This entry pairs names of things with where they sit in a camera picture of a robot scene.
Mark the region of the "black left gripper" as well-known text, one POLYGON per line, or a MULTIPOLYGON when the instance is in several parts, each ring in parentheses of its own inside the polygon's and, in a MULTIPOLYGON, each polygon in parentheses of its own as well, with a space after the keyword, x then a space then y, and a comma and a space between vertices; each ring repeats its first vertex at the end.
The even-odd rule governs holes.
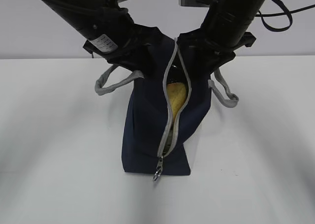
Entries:
POLYGON ((153 75, 157 64, 149 51, 160 44, 162 32, 157 27, 147 27, 134 22, 127 8, 98 8, 83 12, 83 48, 96 53, 110 64, 130 71, 139 70, 153 75))

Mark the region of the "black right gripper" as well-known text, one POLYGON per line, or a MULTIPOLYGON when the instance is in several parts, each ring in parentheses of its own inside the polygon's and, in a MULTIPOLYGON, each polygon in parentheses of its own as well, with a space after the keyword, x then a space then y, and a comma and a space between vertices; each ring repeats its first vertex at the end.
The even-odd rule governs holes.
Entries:
POLYGON ((252 33, 245 32, 236 44, 227 46, 208 40, 205 32, 199 28, 180 34, 177 43, 190 78, 198 79, 232 61, 235 50, 242 46, 251 47, 255 41, 252 33))

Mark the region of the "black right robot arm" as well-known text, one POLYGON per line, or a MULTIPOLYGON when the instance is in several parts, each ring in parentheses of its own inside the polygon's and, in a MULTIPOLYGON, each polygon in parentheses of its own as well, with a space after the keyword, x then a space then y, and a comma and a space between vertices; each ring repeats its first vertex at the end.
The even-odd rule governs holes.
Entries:
POLYGON ((205 7, 200 28, 182 33, 177 43, 191 78, 210 74, 235 58, 235 50, 251 47, 247 31, 265 0, 179 0, 180 6, 205 7))

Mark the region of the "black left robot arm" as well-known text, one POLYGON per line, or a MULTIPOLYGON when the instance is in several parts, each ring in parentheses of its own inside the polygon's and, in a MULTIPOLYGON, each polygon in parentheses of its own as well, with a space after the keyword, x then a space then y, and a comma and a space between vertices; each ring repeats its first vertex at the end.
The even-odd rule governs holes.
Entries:
POLYGON ((126 0, 41 0, 85 39, 84 49, 110 64, 151 76, 157 65, 150 49, 162 40, 157 27, 136 24, 126 0))

